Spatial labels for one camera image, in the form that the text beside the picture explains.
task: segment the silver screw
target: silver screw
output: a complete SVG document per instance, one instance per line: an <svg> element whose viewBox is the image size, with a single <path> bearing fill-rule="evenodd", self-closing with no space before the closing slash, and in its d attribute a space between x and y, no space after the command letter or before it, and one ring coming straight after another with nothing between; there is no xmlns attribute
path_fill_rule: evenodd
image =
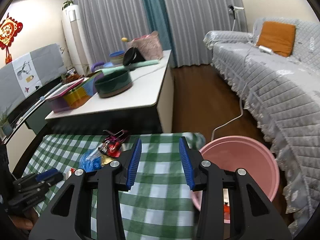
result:
<svg viewBox="0 0 320 240"><path fill-rule="evenodd" d="M245 169L239 169L238 174L243 176L243 175L246 175L247 172L245 171Z"/></svg>
<svg viewBox="0 0 320 240"><path fill-rule="evenodd" d="M76 176L80 176L80 175L82 175L83 174L83 169L77 169L76 171L75 171L75 175Z"/></svg>
<svg viewBox="0 0 320 240"><path fill-rule="evenodd" d="M120 165L120 162L118 162L118 161L113 161L110 163L111 167L118 167L119 165Z"/></svg>
<svg viewBox="0 0 320 240"><path fill-rule="evenodd" d="M209 167L211 165L211 163L207 160L204 160L201 162L201 165L204 166L204 167Z"/></svg>

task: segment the pink woven basket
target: pink woven basket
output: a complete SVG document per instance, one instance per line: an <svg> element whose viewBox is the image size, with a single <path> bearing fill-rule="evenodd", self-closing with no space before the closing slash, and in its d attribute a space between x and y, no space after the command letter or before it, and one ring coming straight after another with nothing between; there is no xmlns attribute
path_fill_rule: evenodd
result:
<svg viewBox="0 0 320 240"><path fill-rule="evenodd" d="M138 48L146 60L161 59L163 50L157 31L128 42L128 48Z"/></svg>

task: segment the pink bucket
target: pink bucket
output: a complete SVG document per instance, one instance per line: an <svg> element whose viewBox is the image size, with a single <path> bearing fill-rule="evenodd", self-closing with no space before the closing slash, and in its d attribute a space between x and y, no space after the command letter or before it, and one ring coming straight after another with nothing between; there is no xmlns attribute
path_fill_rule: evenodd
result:
<svg viewBox="0 0 320 240"><path fill-rule="evenodd" d="M226 136L208 143L200 152L205 160L221 169L246 169L270 201L275 198L280 181L279 169L274 156L262 143L244 136ZM202 192L191 191L193 204L198 210L201 197ZM226 215L224 222L230 223Z"/></svg>

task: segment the small potted plant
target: small potted plant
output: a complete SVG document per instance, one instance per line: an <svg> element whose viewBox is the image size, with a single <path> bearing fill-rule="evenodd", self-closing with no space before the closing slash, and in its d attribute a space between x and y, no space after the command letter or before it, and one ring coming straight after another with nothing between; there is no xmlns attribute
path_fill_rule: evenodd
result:
<svg viewBox="0 0 320 240"><path fill-rule="evenodd" d="M9 136L10 134L12 134L13 129L9 124L7 113L8 109L6 109L5 112L2 112L2 115L0 116L0 128L6 136Z"/></svg>
<svg viewBox="0 0 320 240"><path fill-rule="evenodd" d="M65 8L67 8L68 6L73 5L74 2L73 2L72 0L68 0L68 1L65 1L63 4L64 4L64 6L62 7L62 11L63 11Z"/></svg>
<svg viewBox="0 0 320 240"><path fill-rule="evenodd" d="M0 139L4 141L5 138L6 138L6 135L4 134L2 127L0 127Z"/></svg>

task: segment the human hand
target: human hand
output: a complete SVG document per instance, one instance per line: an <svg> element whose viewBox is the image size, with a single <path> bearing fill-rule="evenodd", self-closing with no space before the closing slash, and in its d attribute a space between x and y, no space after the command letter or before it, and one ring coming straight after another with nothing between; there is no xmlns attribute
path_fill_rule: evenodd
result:
<svg viewBox="0 0 320 240"><path fill-rule="evenodd" d="M33 208L30 208L24 213L24 215L26 216L25 218L17 216L9 217L17 228L31 230L39 218L38 213Z"/></svg>

